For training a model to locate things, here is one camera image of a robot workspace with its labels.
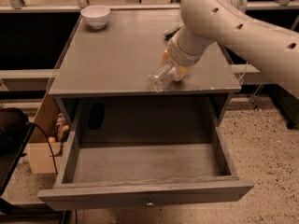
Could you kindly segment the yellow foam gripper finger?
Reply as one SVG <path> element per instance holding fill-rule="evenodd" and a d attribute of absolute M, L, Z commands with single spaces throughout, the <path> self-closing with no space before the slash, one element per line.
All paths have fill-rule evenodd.
<path fill-rule="evenodd" d="M 176 82 L 181 81 L 183 78 L 185 78 L 187 76 L 189 70 L 190 70 L 190 68 L 188 66 L 176 65 L 174 67 L 173 80 Z"/>
<path fill-rule="evenodd" d="M 171 61 L 170 53 L 169 53 L 168 49 L 165 49 L 164 53 L 161 57 L 160 64 L 165 65 L 165 64 L 169 63 L 170 61 Z"/>

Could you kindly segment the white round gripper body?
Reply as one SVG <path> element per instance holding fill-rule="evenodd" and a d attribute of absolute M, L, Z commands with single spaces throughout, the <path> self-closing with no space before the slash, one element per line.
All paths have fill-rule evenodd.
<path fill-rule="evenodd" d="M 202 46 L 196 44 L 193 48 L 181 48 L 178 44 L 178 36 L 174 35 L 167 44 L 170 58 L 178 65 L 193 66 L 202 56 Z"/>

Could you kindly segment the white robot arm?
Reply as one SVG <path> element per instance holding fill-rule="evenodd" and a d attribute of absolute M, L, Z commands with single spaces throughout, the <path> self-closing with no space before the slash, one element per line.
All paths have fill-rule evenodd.
<path fill-rule="evenodd" d="M 299 34 L 245 14 L 247 0 L 184 0 L 182 26 L 168 42 L 162 62 L 174 80 L 217 42 L 299 98 Z"/>

